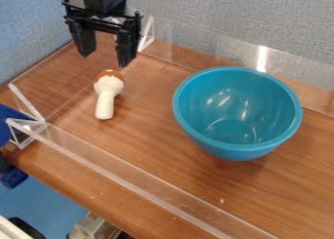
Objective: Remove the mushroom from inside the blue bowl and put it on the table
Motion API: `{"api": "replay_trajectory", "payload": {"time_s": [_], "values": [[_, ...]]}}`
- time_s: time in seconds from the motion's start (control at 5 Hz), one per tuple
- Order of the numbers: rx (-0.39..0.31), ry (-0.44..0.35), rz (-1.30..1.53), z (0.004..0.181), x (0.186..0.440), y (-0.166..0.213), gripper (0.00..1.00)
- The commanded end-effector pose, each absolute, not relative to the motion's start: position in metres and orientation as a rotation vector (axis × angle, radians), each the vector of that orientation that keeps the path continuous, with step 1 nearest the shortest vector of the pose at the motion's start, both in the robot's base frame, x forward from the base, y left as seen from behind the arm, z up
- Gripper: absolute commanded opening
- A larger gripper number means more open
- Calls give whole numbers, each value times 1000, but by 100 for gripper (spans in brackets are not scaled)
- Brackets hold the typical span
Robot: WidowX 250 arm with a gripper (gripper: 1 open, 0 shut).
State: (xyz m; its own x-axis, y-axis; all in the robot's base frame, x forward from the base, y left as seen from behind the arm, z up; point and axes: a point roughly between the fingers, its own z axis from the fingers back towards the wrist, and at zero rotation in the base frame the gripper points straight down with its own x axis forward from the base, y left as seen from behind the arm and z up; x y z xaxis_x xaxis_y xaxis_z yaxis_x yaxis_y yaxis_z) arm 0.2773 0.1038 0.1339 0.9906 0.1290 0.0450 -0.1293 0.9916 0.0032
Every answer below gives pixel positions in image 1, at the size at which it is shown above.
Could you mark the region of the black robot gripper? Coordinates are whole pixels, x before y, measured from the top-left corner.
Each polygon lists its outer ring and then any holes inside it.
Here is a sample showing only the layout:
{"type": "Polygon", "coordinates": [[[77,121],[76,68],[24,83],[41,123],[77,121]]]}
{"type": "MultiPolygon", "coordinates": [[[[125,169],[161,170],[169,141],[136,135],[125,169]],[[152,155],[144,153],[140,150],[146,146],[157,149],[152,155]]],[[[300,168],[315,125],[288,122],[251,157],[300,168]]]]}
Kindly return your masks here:
{"type": "Polygon", "coordinates": [[[126,0],[62,0],[65,24],[80,55],[85,58],[96,49],[94,30],[116,34],[116,54],[120,67],[137,56],[140,40],[138,10],[126,0]]]}

